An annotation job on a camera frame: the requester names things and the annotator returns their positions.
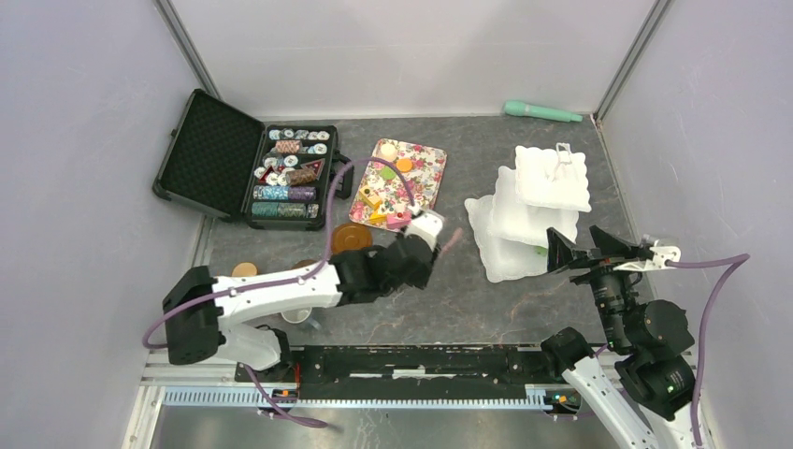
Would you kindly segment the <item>green macaron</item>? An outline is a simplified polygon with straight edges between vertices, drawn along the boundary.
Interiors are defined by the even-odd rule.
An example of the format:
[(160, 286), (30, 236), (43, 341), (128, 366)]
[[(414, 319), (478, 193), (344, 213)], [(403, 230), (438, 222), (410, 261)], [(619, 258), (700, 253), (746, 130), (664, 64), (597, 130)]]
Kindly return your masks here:
[(396, 173), (395, 173), (395, 171), (394, 171), (392, 168), (390, 168), (390, 167), (383, 167), (383, 168), (380, 170), (380, 177), (381, 177), (383, 180), (385, 180), (385, 181), (390, 181), (390, 180), (393, 180), (393, 179), (394, 179), (396, 176), (397, 176), (397, 174), (396, 174)]

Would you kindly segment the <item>black poker chip case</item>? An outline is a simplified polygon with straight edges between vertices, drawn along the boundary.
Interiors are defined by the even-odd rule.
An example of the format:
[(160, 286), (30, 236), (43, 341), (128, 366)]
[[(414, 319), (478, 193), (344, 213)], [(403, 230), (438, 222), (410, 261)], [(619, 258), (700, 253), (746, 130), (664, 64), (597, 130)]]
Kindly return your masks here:
[(188, 97), (152, 184), (163, 200), (253, 229), (315, 231), (352, 169), (333, 125), (265, 124), (201, 89)]

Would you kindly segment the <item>yellow wedge cake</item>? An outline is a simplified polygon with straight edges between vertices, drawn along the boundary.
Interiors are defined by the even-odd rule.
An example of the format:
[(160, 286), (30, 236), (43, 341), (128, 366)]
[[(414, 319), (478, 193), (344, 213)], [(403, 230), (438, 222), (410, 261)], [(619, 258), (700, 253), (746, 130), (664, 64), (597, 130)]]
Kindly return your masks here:
[(377, 209), (374, 210), (367, 218), (369, 225), (385, 225), (388, 217), (388, 210)]

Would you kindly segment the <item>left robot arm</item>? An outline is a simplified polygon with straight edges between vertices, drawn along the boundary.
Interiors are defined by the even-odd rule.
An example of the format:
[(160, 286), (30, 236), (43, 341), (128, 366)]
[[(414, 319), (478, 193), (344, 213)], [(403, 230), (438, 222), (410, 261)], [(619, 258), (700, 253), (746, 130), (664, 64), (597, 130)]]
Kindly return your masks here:
[(294, 368), (288, 339), (277, 328), (252, 326), (253, 320), (368, 304), (403, 286), (423, 289), (439, 255), (436, 236), (405, 228), (386, 247), (267, 275), (213, 277), (206, 266), (190, 268), (163, 300), (168, 361), (186, 366), (217, 356), (282, 381)]

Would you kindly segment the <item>cream dome cake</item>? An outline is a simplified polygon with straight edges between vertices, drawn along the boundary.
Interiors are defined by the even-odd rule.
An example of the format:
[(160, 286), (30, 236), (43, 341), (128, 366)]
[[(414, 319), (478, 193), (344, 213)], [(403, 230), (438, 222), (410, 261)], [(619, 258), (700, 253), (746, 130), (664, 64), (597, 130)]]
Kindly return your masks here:
[(394, 162), (398, 158), (398, 147), (390, 142), (384, 142), (379, 147), (379, 157), (387, 162)]

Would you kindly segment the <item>orange macaron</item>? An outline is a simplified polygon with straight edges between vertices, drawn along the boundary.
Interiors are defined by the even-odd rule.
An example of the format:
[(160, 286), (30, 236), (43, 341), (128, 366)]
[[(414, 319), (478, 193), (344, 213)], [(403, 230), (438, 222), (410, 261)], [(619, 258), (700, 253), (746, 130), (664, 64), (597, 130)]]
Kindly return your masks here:
[(408, 158), (398, 159), (395, 166), (401, 173), (408, 173), (413, 170), (413, 161)]

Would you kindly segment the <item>pink cake with cherry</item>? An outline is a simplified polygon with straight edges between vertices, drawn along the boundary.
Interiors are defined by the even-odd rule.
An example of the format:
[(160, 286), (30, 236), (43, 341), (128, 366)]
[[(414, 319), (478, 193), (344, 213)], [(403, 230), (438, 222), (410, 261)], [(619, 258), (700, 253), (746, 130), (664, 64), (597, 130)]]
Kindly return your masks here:
[(386, 228), (392, 231), (407, 226), (411, 222), (412, 214), (410, 211), (398, 211), (386, 215)]

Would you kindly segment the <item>yellow cube cake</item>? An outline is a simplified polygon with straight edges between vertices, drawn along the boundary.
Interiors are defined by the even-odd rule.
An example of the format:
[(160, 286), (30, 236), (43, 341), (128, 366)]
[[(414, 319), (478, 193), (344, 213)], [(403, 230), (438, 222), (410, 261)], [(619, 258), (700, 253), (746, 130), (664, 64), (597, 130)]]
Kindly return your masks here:
[(361, 187), (358, 196), (372, 210), (377, 210), (382, 204), (381, 197), (369, 186)]

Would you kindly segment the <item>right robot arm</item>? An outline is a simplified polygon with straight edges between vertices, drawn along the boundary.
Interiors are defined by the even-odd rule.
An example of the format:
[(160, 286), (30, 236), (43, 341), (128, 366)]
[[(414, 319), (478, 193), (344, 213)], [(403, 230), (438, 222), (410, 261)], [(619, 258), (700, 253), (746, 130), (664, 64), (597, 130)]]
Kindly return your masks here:
[(623, 393), (614, 390), (583, 335), (566, 327), (541, 343), (542, 374), (566, 381), (588, 403), (621, 448), (695, 448), (696, 376), (684, 353), (694, 345), (686, 313), (654, 299), (640, 303), (634, 289), (648, 271), (670, 268), (679, 247), (662, 239), (630, 243), (593, 225), (594, 248), (577, 246), (554, 228), (547, 231), (547, 269), (579, 270), (576, 285), (591, 289)]

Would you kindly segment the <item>mint green rolling pin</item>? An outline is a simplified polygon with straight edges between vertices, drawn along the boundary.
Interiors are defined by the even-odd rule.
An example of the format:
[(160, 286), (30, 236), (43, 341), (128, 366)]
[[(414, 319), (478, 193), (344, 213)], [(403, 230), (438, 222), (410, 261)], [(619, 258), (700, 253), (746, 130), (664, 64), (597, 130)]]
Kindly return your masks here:
[(530, 105), (518, 100), (505, 101), (503, 112), (514, 117), (529, 117), (562, 123), (580, 123), (584, 119), (582, 115), (570, 111)]

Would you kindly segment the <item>dark brown saucer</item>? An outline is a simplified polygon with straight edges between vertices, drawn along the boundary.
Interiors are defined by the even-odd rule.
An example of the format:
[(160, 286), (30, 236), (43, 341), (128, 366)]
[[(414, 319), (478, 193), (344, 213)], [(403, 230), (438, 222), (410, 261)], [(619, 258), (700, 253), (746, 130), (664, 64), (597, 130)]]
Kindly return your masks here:
[(311, 265), (314, 265), (316, 263), (317, 263), (317, 261), (314, 260), (314, 259), (304, 259), (304, 260), (300, 260), (300, 261), (296, 262), (292, 266), (292, 269), (305, 268), (305, 267), (309, 267)]

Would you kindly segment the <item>orange cup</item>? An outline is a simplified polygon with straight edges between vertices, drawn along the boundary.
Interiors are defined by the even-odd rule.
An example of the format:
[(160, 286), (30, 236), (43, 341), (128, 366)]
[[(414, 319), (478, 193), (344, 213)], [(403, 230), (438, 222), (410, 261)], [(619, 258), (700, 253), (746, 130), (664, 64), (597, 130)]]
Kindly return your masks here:
[(237, 278), (252, 277), (258, 274), (257, 266), (252, 262), (242, 262), (234, 266), (231, 276)]

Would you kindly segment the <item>black mounting rail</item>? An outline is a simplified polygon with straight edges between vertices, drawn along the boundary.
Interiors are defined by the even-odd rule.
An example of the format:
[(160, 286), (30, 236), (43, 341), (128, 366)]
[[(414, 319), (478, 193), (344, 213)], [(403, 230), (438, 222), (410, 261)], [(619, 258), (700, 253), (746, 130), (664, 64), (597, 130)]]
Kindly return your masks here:
[(237, 367), (235, 379), (295, 384), (298, 399), (376, 404), (485, 404), (564, 384), (539, 346), (517, 344), (306, 345), (269, 369)]

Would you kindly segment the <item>floral serving tray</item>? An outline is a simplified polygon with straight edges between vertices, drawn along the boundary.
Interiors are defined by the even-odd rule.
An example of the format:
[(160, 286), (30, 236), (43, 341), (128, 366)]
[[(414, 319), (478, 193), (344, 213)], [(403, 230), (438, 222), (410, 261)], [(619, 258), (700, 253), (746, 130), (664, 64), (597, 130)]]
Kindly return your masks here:
[[(384, 142), (393, 143), (398, 147), (398, 159), (408, 158), (413, 161), (413, 170), (401, 173), (395, 162), (387, 162), (379, 157), (379, 147)], [(440, 184), (448, 162), (447, 152), (431, 146), (398, 141), (389, 138), (380, 139), (374, 147), (372, 156), (374, 162), (366, 165), (363, 178), (355, 190), (355, 198), (349, 211), (349, 219), (361, 225), (392, 231), (385, 225), (371, 225), (367, 218), (373, 212), (358, 196), (361, 187), (369, 186), (377, 192), (382, 199), (379, 209), (388, 210), (389, 213), (398, 211), (412, 211), (418, 209), (433, 209), (440, 191)], [(385, 181), (380, 177), (383, 167), (392, 168), (396, 177)]]

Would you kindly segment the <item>white three-tier cake stand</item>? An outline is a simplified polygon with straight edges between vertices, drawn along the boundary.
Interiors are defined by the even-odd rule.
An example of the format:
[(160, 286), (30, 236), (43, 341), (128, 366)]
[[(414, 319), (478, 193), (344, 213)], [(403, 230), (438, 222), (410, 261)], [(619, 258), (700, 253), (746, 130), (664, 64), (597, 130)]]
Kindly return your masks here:
[(592, 210), (588, 187), (586, 155), (568, 143), (517, 146), (514, 166), (497, 170), (494, 193), (464, 201), (486, 280), (546, 273), (547, 256), (538, 256), (535, 247), (548, 249), (549, 227), (577, 239), (579, 215)]

